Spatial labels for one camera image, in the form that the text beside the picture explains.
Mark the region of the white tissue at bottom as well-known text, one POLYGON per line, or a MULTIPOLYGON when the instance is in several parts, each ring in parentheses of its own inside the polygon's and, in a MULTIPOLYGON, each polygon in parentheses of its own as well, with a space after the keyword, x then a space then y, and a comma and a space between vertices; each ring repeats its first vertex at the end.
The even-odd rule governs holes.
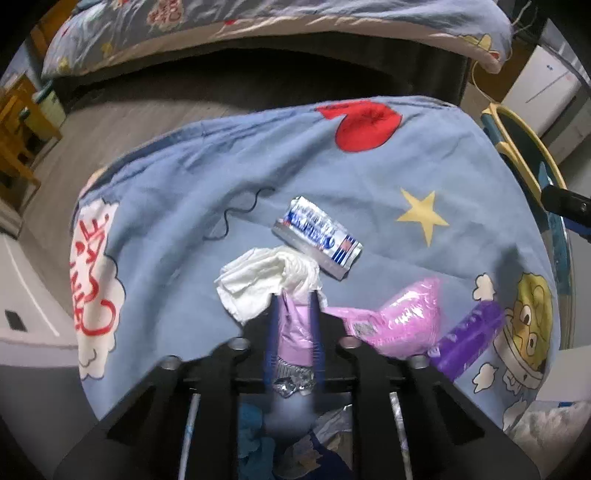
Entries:
POLYGON ((533 410, 523 414, 509 436, 541 472, 549 472, 566 457, 589 419, 589 401, 533 410))

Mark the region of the white crumpled tissue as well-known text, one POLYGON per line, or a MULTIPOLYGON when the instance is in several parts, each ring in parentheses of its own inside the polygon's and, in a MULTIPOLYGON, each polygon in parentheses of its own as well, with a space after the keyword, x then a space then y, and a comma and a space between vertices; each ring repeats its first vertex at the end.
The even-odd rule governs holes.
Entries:
POLYGON ((252 248, 224 265, 214 281, 216 293, 228 314, 244 325, 270 304, 271 295, 287 293, 297 305, 308 303, 308 294, 322 293, 318 262, 287 246, 252 248))

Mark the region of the blue cartoon bed duvet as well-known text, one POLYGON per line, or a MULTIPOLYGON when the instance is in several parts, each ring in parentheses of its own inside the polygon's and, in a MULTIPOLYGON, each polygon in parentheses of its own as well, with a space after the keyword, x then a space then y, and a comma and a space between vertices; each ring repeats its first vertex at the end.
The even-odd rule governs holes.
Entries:
POLYGON ((413 40, 497 73, 513 25, 494 1, 93 1, 53 37, 42 76, 82 76, 238 38, 325 32, 413 40))

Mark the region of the purple tube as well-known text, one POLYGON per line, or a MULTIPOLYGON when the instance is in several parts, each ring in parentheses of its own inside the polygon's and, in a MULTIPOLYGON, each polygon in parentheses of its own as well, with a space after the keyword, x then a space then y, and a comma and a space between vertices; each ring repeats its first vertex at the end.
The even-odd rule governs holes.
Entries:
POLYGON ((454 381, 490 346, 503 323, 504 310, 496 301, 480 301, 427 351, 427 356, 437 370, 454 381))

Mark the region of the pink purple plastic wrapper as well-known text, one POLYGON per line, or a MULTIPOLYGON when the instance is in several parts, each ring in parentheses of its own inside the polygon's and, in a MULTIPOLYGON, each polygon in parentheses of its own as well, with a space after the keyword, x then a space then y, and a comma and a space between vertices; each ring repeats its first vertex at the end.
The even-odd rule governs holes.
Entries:
MULTIPOLYGON (((405 359, 435 345, 441 327, 440 281, 427 278, 401 290, 379 310, 324 307, 342 320, 346 334, 358 337, 385 356, 405 359)), ((312 369, 310 308, 280 295, 279 347, 273 390, 283 398, 311 392, 317 380, 312 369)))

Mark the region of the teal bin with yellow rim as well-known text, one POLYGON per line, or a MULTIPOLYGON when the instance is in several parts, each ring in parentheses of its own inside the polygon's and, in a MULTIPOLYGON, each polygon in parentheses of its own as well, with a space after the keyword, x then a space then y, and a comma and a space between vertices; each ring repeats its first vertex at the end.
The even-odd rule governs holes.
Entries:
POLYGON ((497 152, 516 176, 542 234, 552 264, 558 292, 560 348, 574 342, 575 276, 571 242, 562 217, 547 212, 542 190, 547 186, 565 188, 560 170, 538 135, 507 107, 491 103, 481 114, 483 129, 497 152))

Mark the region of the small wooden chair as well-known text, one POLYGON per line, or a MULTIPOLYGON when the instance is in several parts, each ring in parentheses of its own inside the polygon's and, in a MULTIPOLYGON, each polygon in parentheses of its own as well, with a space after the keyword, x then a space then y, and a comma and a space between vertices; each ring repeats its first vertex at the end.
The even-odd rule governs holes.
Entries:
POLYGON ((22 77, 9 89, 1 88, 1 173, 11 179, 24 179, 37 191, 41 181, 26 163, 27 160, 34 161, 36 155, 27 148, 25 140, 18 132, 10 127, 11 114, 22 106, 49 132, 49 138, 61 140, 62 135, 33 101, 32 91, 26 86, 27 83, 28 78, 22 77))

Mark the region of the small green white bin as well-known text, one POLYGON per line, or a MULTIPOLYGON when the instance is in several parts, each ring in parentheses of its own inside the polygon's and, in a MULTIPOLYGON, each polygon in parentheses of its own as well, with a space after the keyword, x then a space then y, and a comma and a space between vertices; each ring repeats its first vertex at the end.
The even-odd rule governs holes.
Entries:
POLYGON ((66 113, 56 94, 53 82, 48 81, 32 98, 52 125, 60 128, 66 120, 66 113))

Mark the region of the blue crumpled glove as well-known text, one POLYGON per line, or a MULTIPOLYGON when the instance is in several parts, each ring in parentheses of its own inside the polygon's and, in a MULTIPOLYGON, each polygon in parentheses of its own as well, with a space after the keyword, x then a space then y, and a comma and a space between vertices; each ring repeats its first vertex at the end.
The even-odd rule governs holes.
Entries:
POLYGON ((273 457, 276 442, 266 436, 263 411, 242 404, 238 409, 238 478, 273 479, 273 457))

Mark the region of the white air purifier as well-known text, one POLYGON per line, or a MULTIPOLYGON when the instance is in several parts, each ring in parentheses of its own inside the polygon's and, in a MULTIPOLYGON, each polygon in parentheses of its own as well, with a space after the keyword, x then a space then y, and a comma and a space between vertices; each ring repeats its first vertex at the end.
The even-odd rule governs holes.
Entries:
POLYGON ((560 164, 590 136, 590 98, 555 55, 534 49, 502 104, 538 135, 560 164))

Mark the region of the wooden nightstand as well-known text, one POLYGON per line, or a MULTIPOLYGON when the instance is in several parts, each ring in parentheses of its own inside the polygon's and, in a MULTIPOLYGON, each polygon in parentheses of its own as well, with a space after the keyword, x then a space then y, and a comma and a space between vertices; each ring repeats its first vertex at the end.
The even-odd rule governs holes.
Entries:
POLYGON ((501 102, 519 77, 533 50, 532 45, 515 40, 512 56, 498 74, 490 74, 472 61, 461 109, 470 116, 478 117, 491 101, 501 102))

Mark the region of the blue white candy wrapper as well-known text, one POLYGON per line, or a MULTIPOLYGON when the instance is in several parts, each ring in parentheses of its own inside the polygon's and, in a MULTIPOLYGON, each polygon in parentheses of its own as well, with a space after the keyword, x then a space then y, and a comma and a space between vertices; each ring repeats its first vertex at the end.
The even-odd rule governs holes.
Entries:
POLYGON ((273 233, 339 281, 363 252, 359 240, 304 196, 290 200, 286 213, 274 222, 273 233))

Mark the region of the blue cartoon table cloth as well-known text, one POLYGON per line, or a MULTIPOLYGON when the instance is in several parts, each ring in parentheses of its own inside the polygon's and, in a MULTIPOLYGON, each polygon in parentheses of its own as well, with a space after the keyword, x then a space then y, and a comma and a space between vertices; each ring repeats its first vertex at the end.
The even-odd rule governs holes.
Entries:
POLYGON ((427 98, 183 127, 82 195, 99 422, 60 479, 536 479, 511 430, 560 340, 552 218, 427 98))

